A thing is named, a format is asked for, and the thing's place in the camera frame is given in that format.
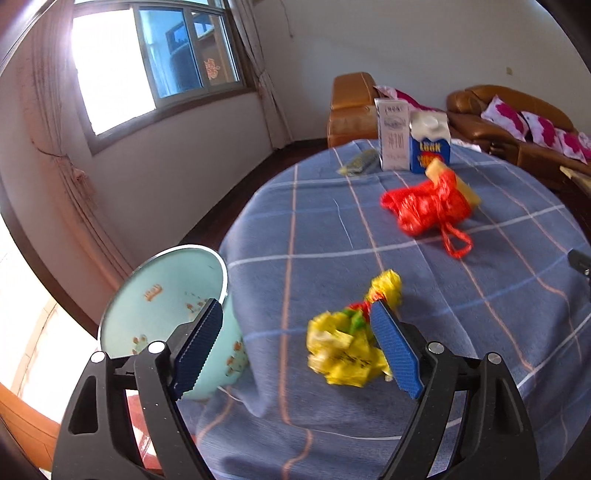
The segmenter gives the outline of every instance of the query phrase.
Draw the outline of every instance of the dark floor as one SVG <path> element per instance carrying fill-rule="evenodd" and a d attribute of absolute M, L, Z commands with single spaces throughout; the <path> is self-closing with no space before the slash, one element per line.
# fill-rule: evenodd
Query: dark floor
<path fill-rule="evenodd" d="M 220 200 L 191 231 L 180 245 L 196 244 L 218 250 L 222 240 L 252 195 L 266 182 L 285 169 L 326 148 L 326 139 L 292 143 L 273 152 Z"/>

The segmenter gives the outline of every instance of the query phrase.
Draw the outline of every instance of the white milk carton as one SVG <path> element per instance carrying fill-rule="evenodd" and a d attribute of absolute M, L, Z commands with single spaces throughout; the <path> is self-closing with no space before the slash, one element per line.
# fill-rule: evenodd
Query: white milk carton
<path fill-rule="evenodd" d="M 407 102 L 376 98 L 382 170 L 408 170 L 410 112 Z"/>

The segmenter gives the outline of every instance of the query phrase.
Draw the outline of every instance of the plaid tablecloth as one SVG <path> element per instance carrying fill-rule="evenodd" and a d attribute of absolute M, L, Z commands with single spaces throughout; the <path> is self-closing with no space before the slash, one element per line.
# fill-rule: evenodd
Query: plaid tablecloth
<path fill-rule="evenodd" d="M 251 367 L 205 406 L 180 402 L 202 454 L 231 480 L 376 478 L 413 402 L 394 382 L 327 385 L 306 364 L 305 335 L 312 317 L 362 299 L 392 268 L 404 283 L 403 321 L 455 354 L 504 357 L 548 474 L 591 411 L 589 286 L 566 261 L 571 248 L 591 253 L 588 243 L 527 173 L 452 147 L 453 169 L 483 201 L 460 226 L 474 249 L 454 260 L 436 231 L 409 238 L 379 205 L 386 190 L 424 176 L 336 173 L 369 147 L 352 142 L 281 173 L 228 233 L 222 255 Z M 460 418 L 456 402 L 434 471 L 447 465 Z"/>

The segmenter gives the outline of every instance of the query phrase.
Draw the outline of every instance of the yellow plastic bag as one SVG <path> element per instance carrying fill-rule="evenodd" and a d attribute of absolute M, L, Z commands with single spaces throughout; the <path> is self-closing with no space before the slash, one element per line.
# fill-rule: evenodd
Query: yellow plastic bag
<path fill-rule="evenodd" d="M 369 323 L 361 321 L 363 311 L 378 299 L 385 299 L 394 309 L 400 304 L 402 282 L 392 270 L 374 278 L 364 304 L 355 310 L 324 312 L 308 323 L 306 347 L 310 352 L 308 366 L 324 375 L 331 385 L 363 387 L 381 373 L 392 380 L 392 371 L 384 353 L 375 346 Z"/>

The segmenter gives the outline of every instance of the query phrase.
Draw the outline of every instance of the red plastic bag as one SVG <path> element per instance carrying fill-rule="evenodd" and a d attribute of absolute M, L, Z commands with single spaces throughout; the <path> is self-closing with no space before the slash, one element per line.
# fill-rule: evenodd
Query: red plastic bag
<path fill-rule="evenodd" d="M 442 173 L 437 185 L 427 180 L 415 187 L 390 190 L 384 193 L 381 203 L 398 217 L 398 226 L 407 235 L 417 236 L 439 225 L 445 249 L 453 258 L 464 257 L 472 250 L 474 244 L 470 236 L 453 226 L 472 213 L 464 195 L 456 188 L 453 171 Z M 451 236 L 462 240 L 466 246 L 456 250 Z"/>

